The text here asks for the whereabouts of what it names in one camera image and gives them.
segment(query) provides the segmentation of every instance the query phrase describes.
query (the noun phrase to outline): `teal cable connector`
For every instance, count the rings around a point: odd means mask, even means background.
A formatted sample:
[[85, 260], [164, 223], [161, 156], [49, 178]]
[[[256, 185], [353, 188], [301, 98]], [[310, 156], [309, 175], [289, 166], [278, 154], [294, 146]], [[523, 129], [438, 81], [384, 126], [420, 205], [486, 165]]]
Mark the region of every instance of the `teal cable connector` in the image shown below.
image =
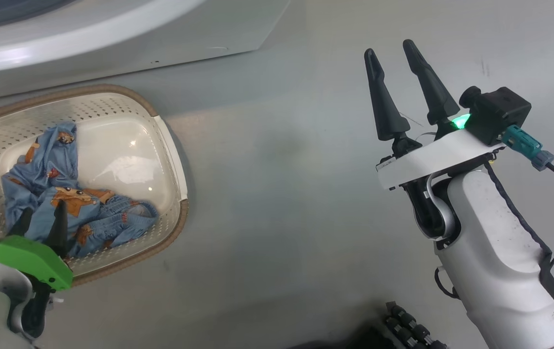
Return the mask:
[[527, 157], [538, 171], [543, 171], [554, 160], [554, 155], [542, 150], [542, 144], [538, 140], [516, 125], [509, 126], [503, 132], [501, 142]]

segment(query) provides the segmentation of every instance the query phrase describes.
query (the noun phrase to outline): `gray surface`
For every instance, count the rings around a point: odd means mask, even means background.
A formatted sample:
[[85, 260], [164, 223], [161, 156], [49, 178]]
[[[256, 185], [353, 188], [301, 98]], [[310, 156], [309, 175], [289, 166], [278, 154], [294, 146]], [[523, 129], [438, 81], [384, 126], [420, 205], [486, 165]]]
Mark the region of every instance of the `gray surface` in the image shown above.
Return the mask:
[[[295, 1], [259, 51], [98, 81], [135, 89], [174, 130], [190, 217], [166, 251], [62, 293], [40, 344], [277, 349], [341, 338], [395, 300], [454, 348], [483, 349], [460, 302], [436, 289], [439, 261], [406, 195], [377, 182], [390, 144], [376, 139], [363, 52], [376, 49], [398, 108], [420, 124], [404, 38], [456, 98], [509, 86], [554, 153], [554, 2], [430, 3]], [[496, 168], [554, 250], [554, 175], [509, 152]]]

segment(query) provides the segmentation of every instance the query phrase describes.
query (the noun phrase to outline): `white washing machine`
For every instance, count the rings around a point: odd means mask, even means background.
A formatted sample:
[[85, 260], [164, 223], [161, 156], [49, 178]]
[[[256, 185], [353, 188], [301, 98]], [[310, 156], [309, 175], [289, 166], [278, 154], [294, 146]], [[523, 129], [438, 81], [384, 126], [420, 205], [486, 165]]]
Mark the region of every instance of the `white washing machine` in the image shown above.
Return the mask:
[[0, 0], [0, 96], [259, 48], [289, 0]]

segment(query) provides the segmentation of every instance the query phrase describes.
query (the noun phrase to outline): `perforated basket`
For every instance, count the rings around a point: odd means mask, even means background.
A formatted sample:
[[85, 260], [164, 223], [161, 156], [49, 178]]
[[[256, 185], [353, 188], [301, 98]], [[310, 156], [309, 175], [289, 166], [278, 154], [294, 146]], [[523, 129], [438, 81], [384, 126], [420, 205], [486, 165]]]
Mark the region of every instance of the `perforated basket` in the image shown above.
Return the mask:
[[[157, 223], [119, 247], [69, 261], [73, 286], [157, 254], [180, 234], [188, 214], [186, 180], [166, 124], [141, 95], [96, 85], [42, 95], [0, 108], [0, 176], [38, 135], [62, 121], [77, 123], [79, 183], [105, 188], [157, 207]], [[0, 185], [0, 229], [4, 196]]]

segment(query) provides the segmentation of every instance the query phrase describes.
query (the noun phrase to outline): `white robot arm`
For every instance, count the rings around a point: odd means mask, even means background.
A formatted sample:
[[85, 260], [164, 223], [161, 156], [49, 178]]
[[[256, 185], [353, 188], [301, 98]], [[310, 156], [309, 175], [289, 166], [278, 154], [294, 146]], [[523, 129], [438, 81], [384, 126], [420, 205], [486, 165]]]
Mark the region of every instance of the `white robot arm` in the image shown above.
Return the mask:
[[472, 87], [460, 98], [470, 118], [450, 122], [460, 108], [412, 41], [404, 42], [404, 51], [421, 83], [428, 121], [438, 132], [427, 146], [406, 136], [408, 121], [395, 108], [384, 72], [368, 49], [378, 136], [394, 140], [394, 154], [377, 166], [381, 185], [407, 192], [419, 228], [434, 241], [454, 285], [452, 292], [443, 291], [461, 300], [488, 347], [554, 348], [552, 253], [490, 166], [503, 146], [523, 153], [539, 170], [549, 166], [554, 157], [519, 128], [531, 104], [508, 88], [482, 94]]
[[66, 257], [68, 221], [66, 203], [55, 208], [55, 221], [44, 243], [23, 235], [32, 210], [0, 239], [0, 348], [31, 349], [42, 335], [51, 295], [71, 287], [73, 274]]

